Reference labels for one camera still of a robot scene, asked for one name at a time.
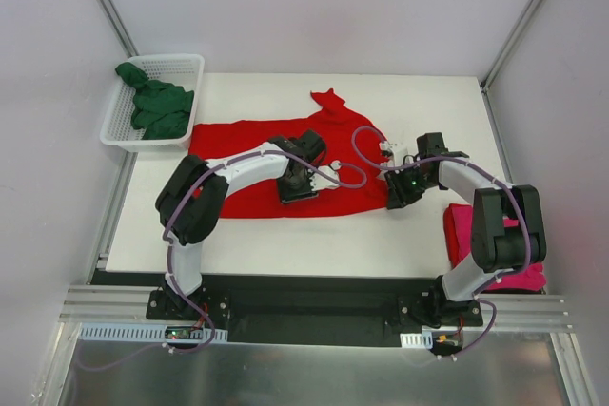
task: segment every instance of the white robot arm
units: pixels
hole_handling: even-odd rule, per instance
[[[282,203],[290,203],[317,196],[320,190],[338,187],[328,179],[315,175],[286,156],[272,152],[290,152],[308,162],[313,162],[322,154],[325,144],[312,131],[298,139],[277,137],[260,146],[222,159],[202,161],[196,156],[186,156],[171,176],[157,200],[161,222],[167,224],[171,214],[194,181],[206,171],[223,165],[204,181],[205,190],[191,199],[182,210],[178,220],[168,234],[173,239],[173,255],[170,271],[166,272],[167,286],[176,294],[175,284],[186,295],[195,292],[202,283],[201,253],[206,236],[215,227],[224,200],[246,187],[266,180],[277,180]],[[234,162],[237,157],[246,157]],[[338,165],[320,166],[319,169],[338,181]]]
[[[521,268],[526,249],[521,228],[504,226],[504,218],[516,219],[505,190],[468,166],[467,156],[449,152],[441,133],[425,134],[417,139],[417,145],[420,160],[438,156],[462,159],[422,161],[421,166],[387,171],[384,174],[389,187],[387,208],[408,206],[434,186],[451,189],[473,205],[472,252],[455,269],[438,277],[429,293],[409,313],[422,324],[438,327],[442,319],[466,310],[491,281]],[[546,246],[538,191],[530,185],[506,184],[506,188],[514,196],[527,225],[530,263],[541,262]]]

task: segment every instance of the white tabletop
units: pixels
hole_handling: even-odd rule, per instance
[[[442,132],[450,150],[501,176],[476,78],[383,75],[208,74],[197,123],[290,119],[319,109],[310,91],[333,87],[392,142]],[[185,153],[138,155],[107,270],[163,272],[166,246],[154,202]],[[449,269],[442,213],[461,199],[430,189],[404,209],[337,218],[220,220],[206,239],[202,272],[360,277],[436,277]]]

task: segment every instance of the green clothing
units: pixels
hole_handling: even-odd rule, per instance
[[[149,80],[131,62],[124,62],[114,71],[135,89],[131,126],[146,129],[143,140],[180,138],[187,133],[194,91],[185,92],[172,83]]]

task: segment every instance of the white plastic basket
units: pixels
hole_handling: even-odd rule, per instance
[[[185,91],[194,90],[187,133],[169,140],[142,140],[146,130],[131,127],[135,89],[116,75],[116,87],[99,136],[102,143],[120,146],[129,152],[188,149],[203,80],[203,57],[198,54],[154,54],[131,57],[128,62],[142,69],[150,79],[182,86]]]

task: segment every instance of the pink cloth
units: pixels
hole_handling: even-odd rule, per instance
[[[471,251],[473,208],[468,204],[451,204],[450,207],[455,221],[455,232],[459,244],[459,262],[461,262]],[[518,221],[505,220],[505,226],[516,227]],[[534,263],[524,273],[506,276],[499,284],[495,283],[486,290],[523,289],[538,291],[545,284],[543,265]]]

